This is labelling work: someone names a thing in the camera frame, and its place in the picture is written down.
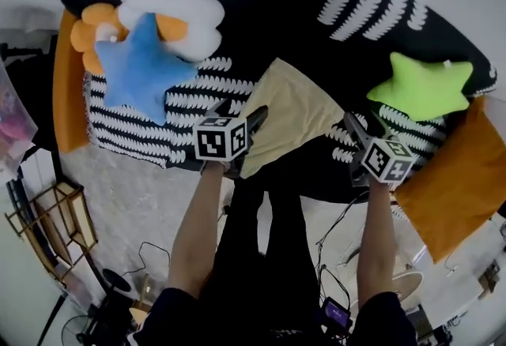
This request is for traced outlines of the cream cloth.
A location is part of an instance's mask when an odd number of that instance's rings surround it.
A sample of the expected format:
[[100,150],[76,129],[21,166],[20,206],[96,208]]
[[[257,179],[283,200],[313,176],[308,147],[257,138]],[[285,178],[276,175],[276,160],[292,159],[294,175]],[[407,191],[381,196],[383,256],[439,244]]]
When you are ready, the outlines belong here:
[[277,58],[256,84],[240,117],[268,107],[264,123],[253,137],[240,177],[247,179],[261,167],[330,131],[344,110],[315,82]]

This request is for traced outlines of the person's left forearm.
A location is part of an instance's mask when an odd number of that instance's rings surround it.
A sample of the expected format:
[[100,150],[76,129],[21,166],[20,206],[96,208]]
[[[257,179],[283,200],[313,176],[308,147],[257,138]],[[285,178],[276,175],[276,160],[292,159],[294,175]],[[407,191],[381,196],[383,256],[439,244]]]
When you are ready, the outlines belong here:
[[196,299],[213,269],[224,171],[215,161],[204,167],[172,246],[168,287]]

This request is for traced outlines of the clear plastic storage box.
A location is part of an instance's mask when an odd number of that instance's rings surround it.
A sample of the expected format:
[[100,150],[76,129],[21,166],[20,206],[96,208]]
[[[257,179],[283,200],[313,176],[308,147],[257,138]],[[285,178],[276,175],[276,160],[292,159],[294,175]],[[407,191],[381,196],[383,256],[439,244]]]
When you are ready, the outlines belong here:
[[17,177],[37,130],[0,59],[0,185]]

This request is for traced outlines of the person's navy shirt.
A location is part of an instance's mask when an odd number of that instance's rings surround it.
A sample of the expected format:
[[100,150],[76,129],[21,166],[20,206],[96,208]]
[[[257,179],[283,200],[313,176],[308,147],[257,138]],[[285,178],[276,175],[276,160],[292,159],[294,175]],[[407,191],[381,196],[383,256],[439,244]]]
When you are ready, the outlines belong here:
[[254,305],[237,297],[223,312],[176,288],[162,291],[130,346],[417,346],[416,331],[392,292],[361,308],[342,344],[324,334],[318,307],[288,299]]

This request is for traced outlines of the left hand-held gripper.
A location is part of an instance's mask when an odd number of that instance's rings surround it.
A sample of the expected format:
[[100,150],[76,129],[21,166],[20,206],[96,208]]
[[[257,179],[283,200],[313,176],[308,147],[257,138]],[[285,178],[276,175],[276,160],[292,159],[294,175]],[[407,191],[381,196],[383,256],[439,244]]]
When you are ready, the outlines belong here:
[[268,106],[262,105],[245,118],[229,118],[230,99],[212,106],[193,128],[197,160],[225,165],[225,176],[238,179],[253,137],[266,121]]

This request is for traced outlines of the small device with purple screen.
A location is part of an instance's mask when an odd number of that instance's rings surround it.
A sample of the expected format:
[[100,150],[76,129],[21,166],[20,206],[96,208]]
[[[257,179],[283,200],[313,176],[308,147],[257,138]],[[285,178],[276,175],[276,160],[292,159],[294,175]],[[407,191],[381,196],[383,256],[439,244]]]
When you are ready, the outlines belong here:
[[322,324],[334,333],[347,333],[352,325],[351,313],[331,297],[321,306]]

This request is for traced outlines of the person's right forearm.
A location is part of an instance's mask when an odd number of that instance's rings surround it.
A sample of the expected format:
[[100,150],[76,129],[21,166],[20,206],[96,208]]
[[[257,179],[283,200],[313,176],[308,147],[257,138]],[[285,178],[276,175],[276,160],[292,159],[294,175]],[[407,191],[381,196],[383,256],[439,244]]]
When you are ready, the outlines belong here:
[[387,185],[369,179],[368,208],[357,266],[358,306],[392,289],[397,244]]

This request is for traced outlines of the green star pillow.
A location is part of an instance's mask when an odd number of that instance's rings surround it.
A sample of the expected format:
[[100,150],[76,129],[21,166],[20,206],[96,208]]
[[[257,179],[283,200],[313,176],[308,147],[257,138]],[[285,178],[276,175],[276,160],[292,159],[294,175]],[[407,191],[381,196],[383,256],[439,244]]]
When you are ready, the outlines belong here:
[[474,71],[470,62],[423,62],[390,54],[392,76],[371,89],[367,98],[428,121],[469,107],[463,88]]

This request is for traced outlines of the orange flower pillow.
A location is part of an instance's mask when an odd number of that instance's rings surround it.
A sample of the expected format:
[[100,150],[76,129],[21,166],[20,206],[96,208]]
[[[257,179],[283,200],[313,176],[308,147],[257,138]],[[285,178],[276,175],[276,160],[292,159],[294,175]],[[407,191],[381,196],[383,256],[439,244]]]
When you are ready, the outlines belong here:
[[103,75],[104,70],[95,50],[96,41],[119,42],[125,40],[128,31],[119,21],[118,9],[106,3],[87,6],[70,33],[75,51],[82,53],[85,69],[91,74]]

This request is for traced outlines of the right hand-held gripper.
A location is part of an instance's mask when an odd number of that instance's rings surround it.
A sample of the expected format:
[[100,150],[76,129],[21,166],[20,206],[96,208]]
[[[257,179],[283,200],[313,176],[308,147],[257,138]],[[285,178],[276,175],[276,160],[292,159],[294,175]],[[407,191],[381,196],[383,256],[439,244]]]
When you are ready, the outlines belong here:
[[360,149],[349,166],[352,186],[367,186],[368,177],[384,184],[402,183],[414,164],[414,156],[402,142],[393,140],[395,135],[381,117],[370,112],[369,132],[373,139],[355,114],[346,112],[343,120]]

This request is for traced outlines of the large orange cushion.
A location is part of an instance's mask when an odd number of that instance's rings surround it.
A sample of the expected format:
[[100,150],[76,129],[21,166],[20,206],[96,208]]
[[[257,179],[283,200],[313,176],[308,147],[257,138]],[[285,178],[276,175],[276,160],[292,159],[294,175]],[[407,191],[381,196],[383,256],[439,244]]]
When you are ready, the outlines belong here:
[[394,197],[435,263],[499,210],[506,202],[506,142],[485,113],[484,97]]

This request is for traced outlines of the white flower pillow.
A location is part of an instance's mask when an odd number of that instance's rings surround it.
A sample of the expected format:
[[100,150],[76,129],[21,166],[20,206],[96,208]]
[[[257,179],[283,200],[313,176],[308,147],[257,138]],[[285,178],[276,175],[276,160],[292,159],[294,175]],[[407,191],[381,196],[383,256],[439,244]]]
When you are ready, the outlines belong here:
[[130,35],[96,41],[102,66],[202,61],[221,45],[225,9],[218,0],[124,0],[118,17]]

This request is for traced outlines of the blue star pillow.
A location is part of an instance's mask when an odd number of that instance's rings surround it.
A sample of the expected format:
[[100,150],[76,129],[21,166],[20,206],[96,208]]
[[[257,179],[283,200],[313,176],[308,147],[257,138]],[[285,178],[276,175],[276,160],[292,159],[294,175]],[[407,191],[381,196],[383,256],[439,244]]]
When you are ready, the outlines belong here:
[[165,93],[197,75],[162,43],[153,13],[143,14],[125,40],[95,42],[95,52],[107,84],[104,105],[132,107],[158,126],[166,122]]

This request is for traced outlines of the wooden rattan rack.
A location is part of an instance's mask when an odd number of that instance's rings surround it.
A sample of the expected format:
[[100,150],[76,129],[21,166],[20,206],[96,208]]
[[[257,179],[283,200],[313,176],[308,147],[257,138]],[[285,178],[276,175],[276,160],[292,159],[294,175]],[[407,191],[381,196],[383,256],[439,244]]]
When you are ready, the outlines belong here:
[[10,227],[28,241],[46,271],[68,285],[77,264],[98,243],[84,187],[61,181],[32,199],[19,180],[8,182],[7,190],[13,204],[5,214]]

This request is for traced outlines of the black white striped blanket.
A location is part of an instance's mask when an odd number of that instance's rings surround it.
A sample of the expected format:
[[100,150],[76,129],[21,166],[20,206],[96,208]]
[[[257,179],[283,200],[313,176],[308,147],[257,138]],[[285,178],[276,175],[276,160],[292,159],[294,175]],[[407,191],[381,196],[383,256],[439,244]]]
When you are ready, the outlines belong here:
[[[92,4],[126,0],[62,0],[82,16]],[[369,89],[391,74],[389,56],[399,52],[424,62],[469,62],[467,97],[495,89],[497,72],[454,26],[416,0],[218,0],[225,17],[221,45],[205,55],[193,81],[171,88],[167,121],[157,126],[128,107],[107,109],[105,79],[91,77],[89,119],[101,148],[163,168],[198,169],[191,143],[194,123],[220,100],[238,114],[273,60],[279,58],[312,79],[362,123],[376,111],[407,143],[420,169],[442,146],[449,128],[442,118],[415,122],[381,103]]]

